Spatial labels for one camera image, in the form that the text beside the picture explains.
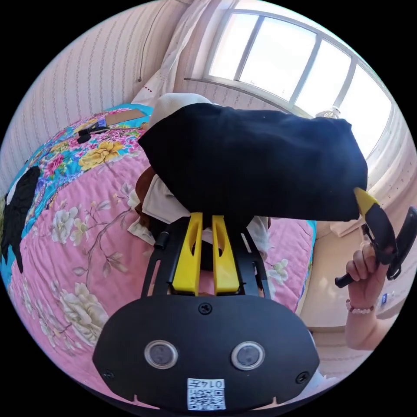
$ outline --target beaded bracelet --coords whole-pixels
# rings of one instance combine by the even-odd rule
[[[354,308],[351,306],[351,301],[349,299],[346,300],[346,308],[349,311],[349,313],[352,314],[368,314],[371,311],[374,311],[374,306],[371,306],[370,308]]]

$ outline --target window pane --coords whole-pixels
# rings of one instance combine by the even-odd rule
[[[209,75],[234,79],[258,16],[232,14],[218,45]]]
[[[322,41],[308,78],[295,105],[311,116],[329,110],[346,79],[351,58]]]
[[[288,101],[311,55],[315,38],[309,30],[265,18],[240,80]]]
[[[343,44],[345,47],[349,48],[352,52],[353,49],[345,42],[342,41],[338,36],[336,36],[331,31],[327,30],[322,25],[319,25],[314,20],[309,19],[308,17],[303,16],[297,12],[292,10],[286,9],[285,7],[278,6],[277,4],[268,3],[267,1],[261,0],[240,0],[238,4],[235,6],[235,9],[244,9],[244,10],[257,10],[260,12],[267,12],[273,14],[279,14],[281,16],[289,17],[291,19],[295,19],[298,22],[305,23],[306,25],[310,25],[315,29],[321,30],[326,35],[329,35],[333,39],[336,39],[338,42]]]
[[[356,141],[367,158],[385,129],[391,112],[391,101],[358,65],[340,112],[341,117],[352,125]]]

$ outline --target pink floral quilt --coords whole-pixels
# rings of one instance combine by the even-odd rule
[[[116,145],[100,146],[105,151],[84,161],[94,168],[62,187],[23,238],[24,271],[13,263],[8,292],[32,337],[61,370],[123,400],[101,380],[92,355],[109,316],[141,294],[152,247],[127,232],[137,219],[129,194],[149,164],[141,149],[107,164],[101,157]],[[265,265],[271,294],[295,311],[313,231],[306,221],[279,219],[270,233]],[[212,289],[210,274],[202,274],[200,290]]]

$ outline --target cardboard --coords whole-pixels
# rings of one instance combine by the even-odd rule
[[[125,112],[108,114],[106,116],[106,125],[116,125],[118,123],[127,122],[128,120],[140,119],[146,117],[140,110],[127,110]]]

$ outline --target fan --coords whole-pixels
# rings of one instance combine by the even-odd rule
[[[330,110],[325,110],[316,114],[316,117],[327,117],[328,119],[340,119],[340,110],[336,106],[332,106]]]

